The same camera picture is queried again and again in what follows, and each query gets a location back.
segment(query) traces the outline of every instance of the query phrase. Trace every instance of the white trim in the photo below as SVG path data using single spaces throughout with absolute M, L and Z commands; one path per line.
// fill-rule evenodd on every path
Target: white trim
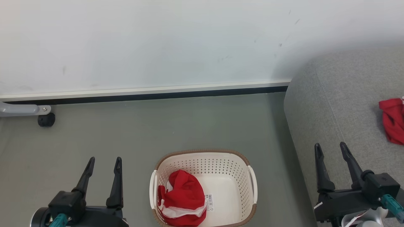
M 38 94 L 0 95 L 0 101 L 69 99 L 69 98 L 83 98 L 83 97 L 144 95 L 144 94 L 160 94 L 160 93 L 206 91 L 206 90 L 227 90 L 227 89 L 240 89 L 240 88 L 262 88 L 262 87 L 287 86 L 289 85 L 289 82 L 290 80 L 269 80 L 269 81 L 236 82 L 236 83 L 222 83 L 222 84 L 199 84 L 199 85 L 186 85 L 186 86 L 154 87 L 154 88 L 128 88 L 128 89 L 113 89 L 113 90 L 87 90 L 87 91 L 38 93 Z
M 185 209 L 185 208 L 180 208 L 180 207 L 175 207 L 175 206 L 169 206 L 166 207 L 164 205 L 164 200 L 161 200 L 161 205 L 158 207 L 159 210 L 161 211 L 161 213 L 170 219 L 175 219 L 175 218 L 179 218 L 185 215 L 196 215 L 198 218 L 200 218 L 202 216 L 202 214 L 205 212 L 206 210 L 206 200 L 203 206 L 196 208 L 195 210 L 191 210 L 191 209 Z

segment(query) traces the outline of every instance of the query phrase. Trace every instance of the gray floor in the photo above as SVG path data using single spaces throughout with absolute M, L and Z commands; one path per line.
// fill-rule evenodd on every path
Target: gray floor
M 246 226 L 315 226 L 283 112 L 284 93 L 58 105 L 52 128 L 36 117 L 0 119 L 1 226 L 28 226 L 60 190 L 71 190 L 91 156 L 87 204 L 105 205 L 123 159 L 124 216 L 157 227 L 148 186 L 165 154 L 233 149 L 254 168 L 257 212 Z

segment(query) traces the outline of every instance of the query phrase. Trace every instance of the baseboard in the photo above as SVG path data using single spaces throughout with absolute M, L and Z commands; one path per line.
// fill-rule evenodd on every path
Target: baseboard
M 289 82 L 290 80 L 277 80 L 155 88 L 55 92 L 26 95 L 0 95 L 0 101 L 14 104 L 34 103 L 37 105 L 58 105 L 68 103 L 240 95 L 285 91 L 286 87 L 289 85 Z

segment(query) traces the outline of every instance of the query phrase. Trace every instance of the barcode label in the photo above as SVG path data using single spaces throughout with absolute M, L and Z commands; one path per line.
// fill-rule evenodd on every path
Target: barcode label
M 205 198 L 206 198 L 206 204 L 207 204 L 206 210 L 214 211 L 215 207 L 213 206 L 213 195 L 212 194 L 205 195 Z

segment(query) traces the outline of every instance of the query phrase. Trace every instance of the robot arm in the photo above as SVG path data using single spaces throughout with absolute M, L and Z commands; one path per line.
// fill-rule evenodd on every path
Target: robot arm
M 87 206 L 88 180 L 93 174 L 95 158 L 88 162 L 77 186 L 71 192 L 60 191 L 48 207 L 39 208 L 31 227 L 49 227 L 59 214 L 65 214 L 67 226 L 72 227 L 129 227 L 123 218 L 122 159 L 116 159 L 114 183 L 106 206 Z
M 404 190 L 400 184 L 387 173 L 362 171 L 347 145 L 341 142 L 340 147 L 351 175 L 351 189 L 335 190 L 324 165 L 321 147 L 318 143 L 314 147 L 319 193 L 314 209 L 316 220 L 331 222 L 333 227 L 340 227 L 346 215 L 382 207 L 389 210 L 387 217 L 396 217 L 400 223 L 404 223 L 404 209 L 401 206 L 404 204 Z

